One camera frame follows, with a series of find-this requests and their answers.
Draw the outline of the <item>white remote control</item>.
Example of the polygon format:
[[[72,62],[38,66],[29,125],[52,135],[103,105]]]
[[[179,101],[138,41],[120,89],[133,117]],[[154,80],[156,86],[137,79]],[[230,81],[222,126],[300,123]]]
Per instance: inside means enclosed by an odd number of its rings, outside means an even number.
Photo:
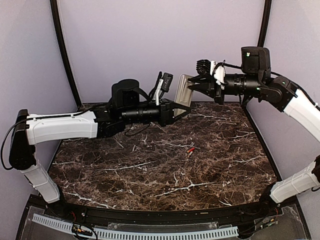
[[[185,106],[190,105],[191,107],[193,91],[188,87],[194,85],[194,83],[189,82],[189,78],[192,78],[192,76],[187,74],[182,74],[180,76],[174,101]]]

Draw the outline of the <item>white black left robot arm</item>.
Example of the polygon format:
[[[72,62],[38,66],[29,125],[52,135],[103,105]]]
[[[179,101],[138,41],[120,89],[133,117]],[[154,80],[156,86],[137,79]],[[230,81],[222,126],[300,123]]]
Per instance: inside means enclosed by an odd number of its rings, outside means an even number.
[[[171,125],[191,111],[193,91],[181,80],[174,101],[162,99],[169,81],[161,78],[148,95],[135,79],[124,79],[111,87],[108,103],[97,104],[82,112],[38,115],[19,111],[11,134],[9,164],[20,171],[32,186],[51,204],[60,218],[71,213],[63,194],[36,158],[36,145],[43,142],[76,138],[109,138],[125,130],[126,125],[157,122],[162,127]]]

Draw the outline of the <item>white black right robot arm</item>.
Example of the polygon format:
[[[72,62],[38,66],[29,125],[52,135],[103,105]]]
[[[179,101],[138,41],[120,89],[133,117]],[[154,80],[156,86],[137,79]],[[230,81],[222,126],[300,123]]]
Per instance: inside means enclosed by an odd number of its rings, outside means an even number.
[[[188,88],[222,105],[226,95],[247,96],[266,101],[296,120],[317,140],[320,138],[320,108],[306,91],[290,79],[271,71],[270,51],[265,47],[241,48],[241,74],[227,74],[225,62],[197,61],[197,76]],[[309,189],[320,188],[320,159],[294,175],[270,184],[255,205],[255,213],[266,217],[277,204]]]

